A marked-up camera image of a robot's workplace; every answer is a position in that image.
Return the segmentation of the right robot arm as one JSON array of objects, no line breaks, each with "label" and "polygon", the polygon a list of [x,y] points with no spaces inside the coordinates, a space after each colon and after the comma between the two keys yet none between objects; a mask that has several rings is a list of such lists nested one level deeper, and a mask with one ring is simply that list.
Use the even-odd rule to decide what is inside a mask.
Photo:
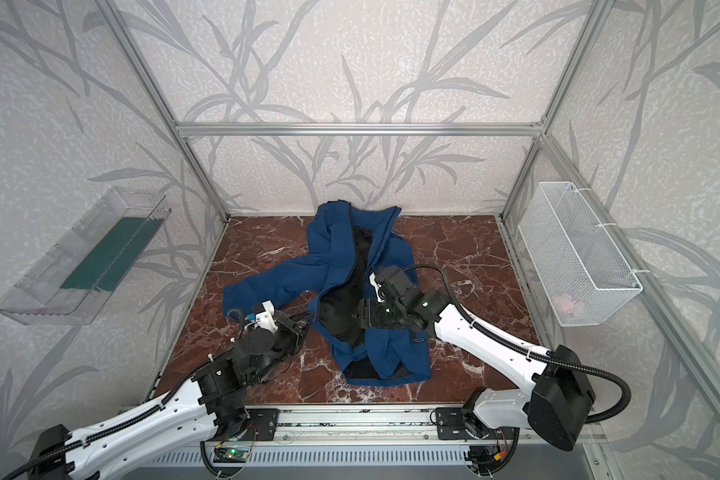
[{"label": "right robot arm", "polygon": [[422,291],[406,270],[371,273],[374,295],[359,306],[364,327],[424,333],[453,344],[501,373],[512,390],[477,390],[463,405],[463,428],[475,439],[509,429],[530,429],[548,444],[570,451],[596,399],[576,354],[522,341],[473,315],[452,291]]}]

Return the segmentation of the blue zip-up jacket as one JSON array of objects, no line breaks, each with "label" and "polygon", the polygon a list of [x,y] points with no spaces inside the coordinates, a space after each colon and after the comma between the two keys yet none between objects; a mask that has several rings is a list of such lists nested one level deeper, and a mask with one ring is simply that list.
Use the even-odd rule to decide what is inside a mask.
[{"label": "blue zip-up jacket", "polygon": [[225,287],[223,314],[249,314],[265,301],[280,308],[311,291],[314,327],[347,383],[394,387],[430,380],[426,334],[363,328],[355,316],[359,304],[375,295],[372,273],[414,263],[411,245],[394,231],[400,212],[361,210],[344,200],[322,204],[307,226],[307,255]]}]

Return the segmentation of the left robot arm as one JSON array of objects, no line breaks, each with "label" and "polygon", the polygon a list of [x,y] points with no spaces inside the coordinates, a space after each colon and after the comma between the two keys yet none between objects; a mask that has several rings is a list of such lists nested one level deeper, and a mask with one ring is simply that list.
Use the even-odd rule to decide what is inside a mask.
[{"label": "left robot arm", "polygon": [[169,392],[111,419],[37,439],[30,479],[115,479],[177,447],[242,434],[250,425],[247,390],[302,347],[314,315],[260,312],[243,333]]}]

